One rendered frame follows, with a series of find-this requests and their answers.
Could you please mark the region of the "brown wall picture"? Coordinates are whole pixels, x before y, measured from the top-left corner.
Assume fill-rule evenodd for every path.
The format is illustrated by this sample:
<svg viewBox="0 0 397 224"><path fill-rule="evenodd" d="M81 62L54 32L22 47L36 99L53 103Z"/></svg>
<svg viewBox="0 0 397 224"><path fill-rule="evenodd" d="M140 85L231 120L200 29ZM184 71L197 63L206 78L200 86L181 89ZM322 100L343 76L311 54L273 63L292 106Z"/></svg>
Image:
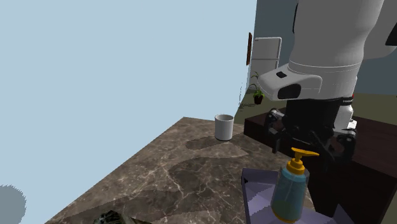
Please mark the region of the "brown wall picture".
<svg viewBox="0 0 397 224"><path fill-rule="evenodd" d="M246 55L247 66L250 64L251 61L252 40L253 40L253 35L251 34L251 32L249 32L248 41L247 41L247 55Z"/></svg>

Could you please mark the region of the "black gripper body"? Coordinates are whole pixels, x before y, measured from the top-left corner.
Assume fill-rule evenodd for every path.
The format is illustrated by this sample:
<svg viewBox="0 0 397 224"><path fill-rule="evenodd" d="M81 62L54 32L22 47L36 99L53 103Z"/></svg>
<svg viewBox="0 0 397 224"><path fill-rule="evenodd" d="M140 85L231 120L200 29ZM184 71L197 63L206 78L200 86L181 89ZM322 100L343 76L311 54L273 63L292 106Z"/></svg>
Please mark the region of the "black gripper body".
<svg viewBox="0 0 397 224"><path fill-rule="evenodd" d="M288 130L298 127L297 134L303 138L312 130L320 139L329 139L334 135L334 122L341 102L341 98L288 100L283 125Z"/></svg>

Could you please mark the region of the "dark marbled object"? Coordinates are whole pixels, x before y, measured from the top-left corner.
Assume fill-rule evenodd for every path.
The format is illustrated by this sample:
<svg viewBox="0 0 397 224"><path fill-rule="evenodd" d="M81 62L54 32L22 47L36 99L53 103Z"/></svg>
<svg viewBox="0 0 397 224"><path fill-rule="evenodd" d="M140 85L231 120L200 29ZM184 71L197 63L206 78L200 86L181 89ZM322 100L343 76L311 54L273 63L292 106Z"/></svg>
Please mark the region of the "dark marbled object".
<svg viewBox="0 0 397 224"><path fill-rule="evenodd" d="M147 221L131 218L125 214L117 213L110 210L102 213L98 218L93 221L93 224L152 224Z"/></svg>

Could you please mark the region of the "white cup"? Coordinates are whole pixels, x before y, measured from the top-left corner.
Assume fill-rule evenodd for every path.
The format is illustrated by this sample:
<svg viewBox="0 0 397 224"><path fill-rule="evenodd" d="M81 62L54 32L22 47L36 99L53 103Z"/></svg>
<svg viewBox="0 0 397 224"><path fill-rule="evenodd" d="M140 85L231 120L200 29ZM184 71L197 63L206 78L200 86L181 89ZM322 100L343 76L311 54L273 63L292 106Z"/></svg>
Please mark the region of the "white cup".
<svg viewBox="0 0 397 224"><path fill-rule="evenodd" d="M233 136L234 117L231 115L216 115L215 121L215 138L220 141L229 141Z"/></svg>

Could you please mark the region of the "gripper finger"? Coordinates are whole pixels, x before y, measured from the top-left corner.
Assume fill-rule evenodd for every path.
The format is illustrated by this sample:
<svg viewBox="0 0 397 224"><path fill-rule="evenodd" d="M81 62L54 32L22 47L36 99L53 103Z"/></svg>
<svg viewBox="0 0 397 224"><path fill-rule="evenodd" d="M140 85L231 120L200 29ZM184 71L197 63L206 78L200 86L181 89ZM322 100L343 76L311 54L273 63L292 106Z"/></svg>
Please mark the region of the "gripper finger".
<svg viewBox="0 0 397 224"><path fill-rule="evenodd" d="M346 164L352 160L354 150L356 147L356 132L348 131L345 134L340 134L336 137L336 141L342 147L342 151L337 151L331 144L331 139L326 141L326 144L320 140L314 131L309 132L311 144L316 149L316 152L323 157L322 171L327 171L328 167L333 164Z"/></svg>
<svg viewBox="0 0 397 224"><path fill-rule="evenodd" d="M272 153L276 154L282 146L282 142L286 138L286 131L282 124L282 118L284 113L281 113L278 109L272 108L266 115L265 118L265 129L267 135L274 141L272 147Z"/></svg>

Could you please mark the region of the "blue soap dispenser yellow pump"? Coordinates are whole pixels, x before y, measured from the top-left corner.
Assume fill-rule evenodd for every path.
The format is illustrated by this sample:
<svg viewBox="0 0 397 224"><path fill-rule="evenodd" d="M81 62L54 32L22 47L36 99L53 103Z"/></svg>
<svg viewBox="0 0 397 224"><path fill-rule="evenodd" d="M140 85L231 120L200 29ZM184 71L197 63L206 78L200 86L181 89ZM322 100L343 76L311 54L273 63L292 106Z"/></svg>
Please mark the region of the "blue soap dispenser yellow pump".
<svg viewBox="0 0 397 224"><path fill-rule="evenodd" d="M302 157L318 157L319 153L292 147L295 153L286 165L281 166L270 207L275 217L285 223L295 223L302 216L303 204L310 172Z"/></svg>

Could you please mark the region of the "green potted plant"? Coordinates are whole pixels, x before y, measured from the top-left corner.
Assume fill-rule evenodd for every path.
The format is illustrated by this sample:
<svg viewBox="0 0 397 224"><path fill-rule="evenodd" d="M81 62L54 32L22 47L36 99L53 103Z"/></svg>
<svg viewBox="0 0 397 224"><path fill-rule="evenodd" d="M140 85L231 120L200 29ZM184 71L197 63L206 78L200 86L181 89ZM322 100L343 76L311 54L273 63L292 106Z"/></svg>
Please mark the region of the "green potted plant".
<svg viewBox="0 0 397 224"><path fill-rule="evenodd" d="M256 78L257 80L258 80L258 77L259 77L259 74L256 71L255 71L255 74L251 76L251 78ZM261 104L261 102L263 100L264 94L260 90L260 87L258 85L258 81L257 80L256 80L255 83L252 83L249 86L250 87L254 86L254 88L255 88L255 91L254 91L254 94L253 94L254 103L259 105L259 104Z"/></svg>

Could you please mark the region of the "dark brown robot stand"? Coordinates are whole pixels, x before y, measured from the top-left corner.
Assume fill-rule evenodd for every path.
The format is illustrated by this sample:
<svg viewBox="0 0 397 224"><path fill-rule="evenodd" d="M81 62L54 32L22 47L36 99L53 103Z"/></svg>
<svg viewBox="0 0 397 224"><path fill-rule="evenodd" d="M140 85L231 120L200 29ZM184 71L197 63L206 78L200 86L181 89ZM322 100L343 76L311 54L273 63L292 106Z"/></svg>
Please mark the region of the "dark brown robot stand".
<svg viewBox="0 0 397 224"><path fill-rule="evenodd" d="M361 117L356 148L348 164L329 165L305 157L309 192L315 210L332 217L341 206L354 224L381 224L397 191L397 125Z"/></svg>

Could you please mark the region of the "purple tray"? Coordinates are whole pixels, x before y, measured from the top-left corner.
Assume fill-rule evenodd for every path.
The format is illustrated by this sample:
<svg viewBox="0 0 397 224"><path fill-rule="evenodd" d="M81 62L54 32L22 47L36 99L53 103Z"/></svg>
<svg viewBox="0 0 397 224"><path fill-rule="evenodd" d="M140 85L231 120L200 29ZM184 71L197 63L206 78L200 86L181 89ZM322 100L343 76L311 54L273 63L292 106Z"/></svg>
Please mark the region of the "purple tray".
<svg viewBox="0 0 397 224"><path fill-rule="evenodd" d="M341 206L331 218L304 207L295 223L277 219L270 207L277 176L277 171L243 168L241 186L247 224L354 224Z"/></svg>

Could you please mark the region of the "white refrigerator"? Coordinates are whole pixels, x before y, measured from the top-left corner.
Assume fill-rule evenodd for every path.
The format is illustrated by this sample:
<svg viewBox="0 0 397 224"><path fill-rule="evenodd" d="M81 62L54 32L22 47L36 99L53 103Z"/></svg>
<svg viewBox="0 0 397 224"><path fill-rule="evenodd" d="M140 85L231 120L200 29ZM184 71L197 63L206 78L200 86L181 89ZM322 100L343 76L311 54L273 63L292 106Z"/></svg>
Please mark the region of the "white refrigerator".
<svg viewBox="0 0 397 224"><path fill-rule="evenodd" d="M278 68L281 54L281 37L254 38L250 64L250 85L257 84L256 74Z"/></svg>

